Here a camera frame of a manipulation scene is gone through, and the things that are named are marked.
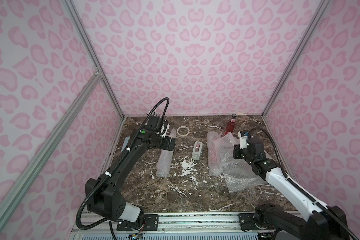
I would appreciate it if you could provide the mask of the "bubble wrap sheet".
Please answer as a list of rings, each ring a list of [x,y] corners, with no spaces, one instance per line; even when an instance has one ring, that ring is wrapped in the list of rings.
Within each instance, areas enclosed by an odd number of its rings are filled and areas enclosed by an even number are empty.
[[[231,133],[223,137],[221,136],[214,143],[216,145],[218,163],[222,169],[222,173],[219,176],[224,178],[230,193],[241,192],[266,184],[264,180],[253,173],[251,166],[245,160],[235,160],[233,158],[234,145],[238,144],[239,140],[234,138]]]
[[[162,150],[157,162],[156,176],[158,178],[167,178],[170,175],[174,151]]]
[[[208,132],[207,134],[207,147],[208,147],[208,168],[209,175],[212,177],[219,176],[222,173],[222,169],[217,159],[216,145],[214,141],[219,139],[221,134],[217,132]]]

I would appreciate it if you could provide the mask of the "red bottle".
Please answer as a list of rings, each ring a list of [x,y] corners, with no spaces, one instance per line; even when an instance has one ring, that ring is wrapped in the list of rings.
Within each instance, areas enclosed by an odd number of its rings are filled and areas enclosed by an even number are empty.
[[[227,135],[229,133],[233,134],[233,131],[236,126],[236,118],[237,118],[236,114],[231,115],[230,121],[227,123],[224,135]]]

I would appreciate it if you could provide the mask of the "white tape dispenser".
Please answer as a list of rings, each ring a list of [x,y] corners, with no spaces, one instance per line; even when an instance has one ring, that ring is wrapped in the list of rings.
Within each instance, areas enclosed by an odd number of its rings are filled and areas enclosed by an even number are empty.
[[[201,154],[202,154],[202,149],[203,149],[203,143],[196,141],[194,143],[194,147],[193,147],[193,152],[192,152],[192,159],[195,161],[199,161],[201,158]]]

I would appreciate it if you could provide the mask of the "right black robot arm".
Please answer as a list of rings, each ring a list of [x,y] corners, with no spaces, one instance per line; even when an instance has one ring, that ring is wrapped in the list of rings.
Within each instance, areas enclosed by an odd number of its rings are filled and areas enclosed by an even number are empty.
[[[263,142],[253,136],[256,130],[238,133],[240,143],[234,145],[234,159],[250,165],[254,174],[276,188],[300,216],[287,213],[274,204],[262,204],[256,207],[251,220],[240,219],[242,231],[273,227],[273,239],[284,231],[299,240],[356,240],[341,208],[329,206],[304,189],[282,168],[280,159],[266,157]]]

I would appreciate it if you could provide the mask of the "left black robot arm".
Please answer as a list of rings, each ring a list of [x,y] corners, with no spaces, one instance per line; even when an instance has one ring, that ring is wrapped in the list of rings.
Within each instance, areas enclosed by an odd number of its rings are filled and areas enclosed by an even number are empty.
[[[120,188],[137,161],[148,150],[172,152],[176,146],[176,141],[166,136],[169,122],[165,120],[165,115],[156,114],[156,109],[162,103],[168,107],[170,99],[161,99],[143,123],[133,131],[115,162],[97,179],[89,179],[86,182],[86,197],[78,209],[75,220],[78,229],[90,230],[104,222],[130,222],[136,230],[143,227],[144,210],[128,203]]]

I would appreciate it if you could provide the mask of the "tape roll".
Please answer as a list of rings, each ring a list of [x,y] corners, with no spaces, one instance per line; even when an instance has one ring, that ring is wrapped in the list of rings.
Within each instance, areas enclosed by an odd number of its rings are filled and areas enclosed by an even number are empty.
[[[190,129],[186,126],[180,126],[177,128],[177,134],[180,137],[187,137],[190,134]]]

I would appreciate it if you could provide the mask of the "grey stapler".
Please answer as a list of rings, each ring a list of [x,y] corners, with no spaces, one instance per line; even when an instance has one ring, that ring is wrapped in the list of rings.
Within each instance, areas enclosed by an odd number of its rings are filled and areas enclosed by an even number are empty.
[[[124,149],[127,147],[130,138],[131,138],[131,137],[126,137],[126,138],[125,138],[125,140],[124,140],[124,142],[123,142],[123,145],[122,145],[122,148],[121,148],[121,151],[124,151]]]

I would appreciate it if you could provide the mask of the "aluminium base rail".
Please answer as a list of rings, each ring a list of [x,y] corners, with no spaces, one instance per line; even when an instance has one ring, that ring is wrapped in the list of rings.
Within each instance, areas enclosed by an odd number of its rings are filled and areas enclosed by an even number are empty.
[[[271,240],[275,226],[258,228],[253,212],[149,213],[140,229],[131,223],[74,226],[70,240]]]

